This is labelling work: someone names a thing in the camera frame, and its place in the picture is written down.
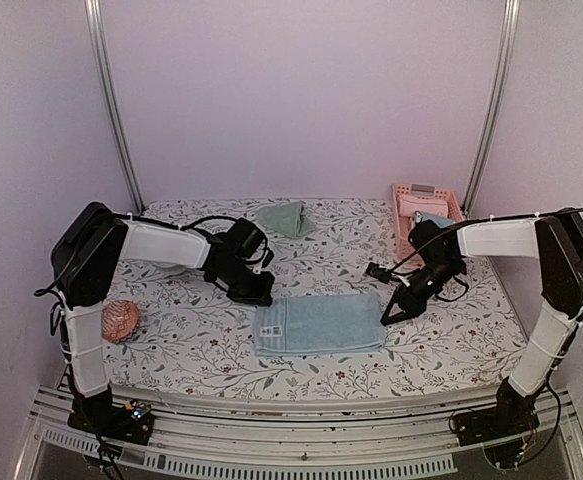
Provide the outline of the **light blue towel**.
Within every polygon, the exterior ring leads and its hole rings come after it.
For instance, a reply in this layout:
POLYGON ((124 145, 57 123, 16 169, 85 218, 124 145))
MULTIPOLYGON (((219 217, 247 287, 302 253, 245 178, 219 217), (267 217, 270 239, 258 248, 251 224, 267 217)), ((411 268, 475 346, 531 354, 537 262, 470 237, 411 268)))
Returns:
POLYGON ((256 310, 259 357, 368 353, 383 348, 381 305, 374 293, 287 297, 256 310))

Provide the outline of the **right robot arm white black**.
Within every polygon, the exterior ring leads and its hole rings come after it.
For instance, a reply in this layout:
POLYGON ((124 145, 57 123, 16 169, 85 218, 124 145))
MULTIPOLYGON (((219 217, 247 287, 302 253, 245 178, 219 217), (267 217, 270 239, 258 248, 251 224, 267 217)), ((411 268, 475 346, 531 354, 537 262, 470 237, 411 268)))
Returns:
POLYGON ((565 358, 583 320, 583 208, 465 220, 445 227, 432 220, 418 223, 409 235, 423 267, 400 274, 395 267, 368 265, 366 273, 397 287, 389 301, 398 313, 385 310, 389 326, 426 311, 430 298, 466 271, 474 257, 524 257, 538 260, 541 307, 524 353, 502 382, 488 427, 508 436, 523 424, 551 372, 565 358))

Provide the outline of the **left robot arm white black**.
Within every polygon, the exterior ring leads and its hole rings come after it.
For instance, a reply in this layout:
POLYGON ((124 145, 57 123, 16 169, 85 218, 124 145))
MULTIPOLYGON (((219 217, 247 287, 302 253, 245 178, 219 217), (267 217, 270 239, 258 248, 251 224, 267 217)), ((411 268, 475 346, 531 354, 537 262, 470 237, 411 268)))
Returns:
POLYGON ((203 229, 205 218, 185 225, 119 214, 92 202, 78 215, 51 253, 52 283, 41 295, 56 297, 63 355, 69 366, 74 409, 99 434, 141 414, 114 406, 103 363, 102 312, 121 261, 143 261, 199 270, 207 283, 233 302, 268 307, 275 277, 274 257, 263 231, 245 218, 228 230, 203 229))

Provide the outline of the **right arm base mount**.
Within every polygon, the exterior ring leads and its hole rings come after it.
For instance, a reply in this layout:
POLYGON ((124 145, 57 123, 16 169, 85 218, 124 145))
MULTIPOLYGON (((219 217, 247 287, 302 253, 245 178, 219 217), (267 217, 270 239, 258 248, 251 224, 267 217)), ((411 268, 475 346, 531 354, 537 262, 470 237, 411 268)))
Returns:
POLYGON ((474 445, 531 432, 539 426, 534 400, 498 399, 493 407, 453 413, 450 431, 461 446, 474 445))

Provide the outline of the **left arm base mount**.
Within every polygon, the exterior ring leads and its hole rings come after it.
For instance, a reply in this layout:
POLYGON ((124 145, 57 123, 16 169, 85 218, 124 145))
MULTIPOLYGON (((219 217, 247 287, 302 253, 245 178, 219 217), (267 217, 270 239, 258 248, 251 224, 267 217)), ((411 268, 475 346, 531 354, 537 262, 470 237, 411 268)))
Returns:
POLYGON ((109 399, 75 398, 67 425, 103 438, 147 446, 155 416, 151 408, 133 400, 115 406, 109 399))

